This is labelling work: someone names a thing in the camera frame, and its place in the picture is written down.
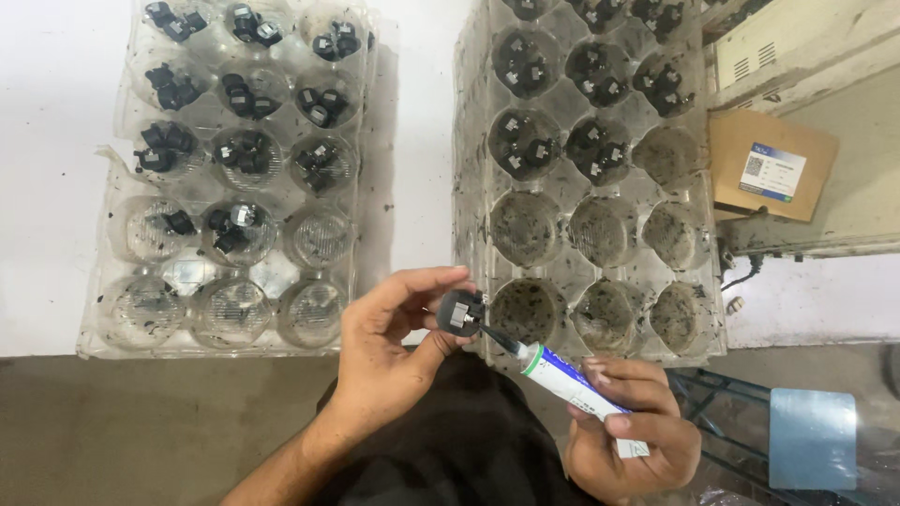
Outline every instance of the person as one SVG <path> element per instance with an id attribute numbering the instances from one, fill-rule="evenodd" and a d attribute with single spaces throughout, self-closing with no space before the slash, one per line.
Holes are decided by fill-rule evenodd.
<path id="1" fill-rule="evenodd" d="M 690 481 L 700 435 L 661 368 L 585 358 L 591 384 L 634 412 L 601 422 L 569 404 L 561 459 L 515 383 L 437 329 L 441 297 L 458 288 L 475 292 L 467 267 L 400 271 L 347 306 L 333 393 L 221 504 L 611 505 Z M 417 329 L 430 332 L 407 350 Z M 650 455 L 619 458 L 614 438 Z"/>

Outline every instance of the forearm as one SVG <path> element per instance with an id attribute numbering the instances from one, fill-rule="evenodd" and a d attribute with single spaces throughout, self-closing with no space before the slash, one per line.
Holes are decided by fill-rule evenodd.
<path id="1" fill-rule="evenodd" d="M 316 493 L 367 436 L 329 407 L 239 483 L 222 506 L 295 506 Z"/>

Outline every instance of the clear plastic tray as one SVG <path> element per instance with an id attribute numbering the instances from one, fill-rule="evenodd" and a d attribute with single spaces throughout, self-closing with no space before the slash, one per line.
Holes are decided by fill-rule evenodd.
<path id="1" fill-rule="evenodd" d="M 535 1 L 533 21 L 510 7 L 521 0 L 479 2 L 456 49 L 454 257 L 485 288 L 489 324 L 568 358 L 608 352 L 687 366 L 724 355 L 699 2 L 686 1 L 680 26 L 658 40 L 632 1 L 598 33 L 585 14 L 596 0 Z M 527 60 L 542 59 L 537 86 L 515 85 L 531 69 L 507 75 L 513 34 L 532 51 Z M 606 55 L 601 73 L 626 93 L 590 101 L 581 92 L 577 58 L 588 50 Z M 666 64 L 681 75 L 679 96 L 693 96 L 662 117 L 635 77 Z M 500 131 L 510 112 L 515 142 Z M 625 144 L 623 165 L 584 164 L 593 155 L 575 137 L 587 121 L 606 133 L 604 146 Z M 544 167 L 504 160 L 535 139 L 549 140 Z"/>
<path id="2" fill-rule="evenodd" d="M 81 356 L 238 357 L 336 353 L 340 313 L 355 296 L 358 175 L 365 139 L 365 101 L 374 78 L 375 15 L 359 3 L 242 2 L 283 37 L 271 47 L 232 33 L 236 2 L 171 1 L 176 16 L 198 13 L 207 26 L 174 41 L 134 5 L 129 53 L 121 78 L 116 137 L 148 147 L 141 135 L 153 124 L 177 125 L 195 142 L 167 172 L 138 168 L 111 149 L 97 264 L 77 343 Z M 326 61 L 311 49 L 333 32 L 333 21 L 355 27 L 359 49 Z M 166 63 L 175 83 L 185 77 L 200 93 L 177 111 L 146 72 Z M 238 117 L 221 78 L 239 74 L 256 97 L 280 106 L 258 117 Z M 298 103 L 311 87 L 338 90 L 347 107 L 328 128 L 316 126 Z M 256 145 L 260 174 L 226 167 L 214 156 L 225 140 L 262 133 Z M 294 160 L 329 140 L 329 185 L 306 183 Z M 214 246 L 220 234 L 208 221 L 236 205 L 256 212 L 241 229 L 246 246 L 229 253 Z M 195 233 L 180 235 L 166 216 L 185 211 Z"/>

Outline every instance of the transparent egg tray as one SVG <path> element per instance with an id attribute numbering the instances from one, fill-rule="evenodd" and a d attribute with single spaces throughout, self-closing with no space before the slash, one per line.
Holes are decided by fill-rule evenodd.
<path id="1" fill-rule="evenodd" d="M 455 55 L 454 258 L 492 327 L 570 359 L 725 354 L 699 16 L 694 0 L 474 7 Z"/>
<path id="2" fill-rule="evenodd" d="M 376 16 L 278 0 L 134 13 L 113 125 L 134 156 L 98 152 L 111 163 L 78 354 L 337 353 Z"/>

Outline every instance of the cardboard box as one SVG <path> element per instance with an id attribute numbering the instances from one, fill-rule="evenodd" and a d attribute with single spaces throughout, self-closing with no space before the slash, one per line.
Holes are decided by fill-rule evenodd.
<path id="1" fill-rule="evenodd" d="M 810 221 L 838 156 L 823 131 L 746 109 L 710 119 L 710 173 L 718 216 L 759 212 Z"/>

